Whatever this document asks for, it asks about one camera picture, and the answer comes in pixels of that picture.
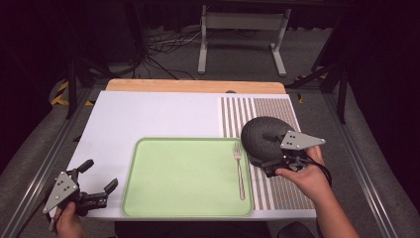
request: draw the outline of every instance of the silver fork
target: silver fork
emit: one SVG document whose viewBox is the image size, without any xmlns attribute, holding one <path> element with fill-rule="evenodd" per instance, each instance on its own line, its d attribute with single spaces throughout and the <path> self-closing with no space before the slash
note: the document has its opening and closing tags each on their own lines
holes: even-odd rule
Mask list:
<svg viewBox="0 0 420 238">
<path fill-rule="evenodd" d="M 242 171 L 241 171 L 241 144 L 239 142 L 235 142 L 234 147 L 234 158 L 238 163 L 238 176 L 239 176 L 239 192 L 241 200 L 245 200 L 245 192 L 244 192 L 244 182 L 242 180 Z"/>
</svg>

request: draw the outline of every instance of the metal stand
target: metal stand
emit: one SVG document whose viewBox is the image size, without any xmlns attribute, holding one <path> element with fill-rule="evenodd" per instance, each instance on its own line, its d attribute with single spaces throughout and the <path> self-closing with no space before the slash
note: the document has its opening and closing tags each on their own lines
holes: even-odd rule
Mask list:
<svg viewBox="0 0 420 238">
<path fill-rule="evenodd" d="M 198 73 L 206 72 L 207 60 L 207 28 L 211 29 L 245 29 L 278 31 L 275 44 L 270 45 L 272 56 L 280 76 L 286 76 L 283 61 L 280 56 L 280 45 L 284 37 L 290 9 L 284 14 L 242 14 L 242 13 L 208 13 L 203 5 L 201 14 L 201 47 L 198 59 Z"/>
</svg>

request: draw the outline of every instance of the human hand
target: human hand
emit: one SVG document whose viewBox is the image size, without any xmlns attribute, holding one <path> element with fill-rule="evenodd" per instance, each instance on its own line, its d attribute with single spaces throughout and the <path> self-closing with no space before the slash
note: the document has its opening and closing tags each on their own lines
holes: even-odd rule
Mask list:
<svg viewBox="0 0 420 238">
<path fill-rule="evenodd" d="M 319 146 L 308 148 L 306 154 L 315 162 L 324 166 Z M 324 173 L 316 166 L 308 165 L 304 170 L 298 173 L 288 169 L 277 169 L 275 174 L 294 182 L 297 187 L 314 202 L 321 201 L 326 195 L 332 194 L 330 185 L 328 184 Z"/>
<path fill-rule="evenodd" d="M 75 213 L 76 204 L 69 202 L 67 207 L 61 211 L 60 208 L 56 208 L 55 220 L 56 231 L 59 238 L 85 238 L 83 224 L 81 223 L 80 217 Z"/>
</svg>

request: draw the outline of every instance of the light green tray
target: light green tray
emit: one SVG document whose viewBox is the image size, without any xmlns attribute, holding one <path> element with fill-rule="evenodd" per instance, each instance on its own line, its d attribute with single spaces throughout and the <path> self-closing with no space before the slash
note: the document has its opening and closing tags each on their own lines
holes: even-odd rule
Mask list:
<svg viewBox="0 0 420 238">
<path fill-rule="evenodd" d="M 124 200 L 128 217 L 238 217 L 254 209 L 250 168 L 241 159 L 240 199 L 236 138 L 144 138 L 136 145 Z"/>
</svg>

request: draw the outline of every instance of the striped mat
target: striped mat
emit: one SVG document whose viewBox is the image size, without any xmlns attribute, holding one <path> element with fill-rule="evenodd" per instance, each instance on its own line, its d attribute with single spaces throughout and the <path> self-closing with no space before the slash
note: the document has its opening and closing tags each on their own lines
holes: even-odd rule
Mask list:
<svg viewBox="0 0 420 238">
<path fill-rule="evenodd" d="M 253 118 L 271 116 L 287 122 L 300 131 L 289 98 L 220 97 L 220 133 L 227 138 L 240 138 L 244 125 Z M 273 177 L 250 165 L 255 210 L 314 209 L 307 198 L 291 181 Z"/>
</svg>

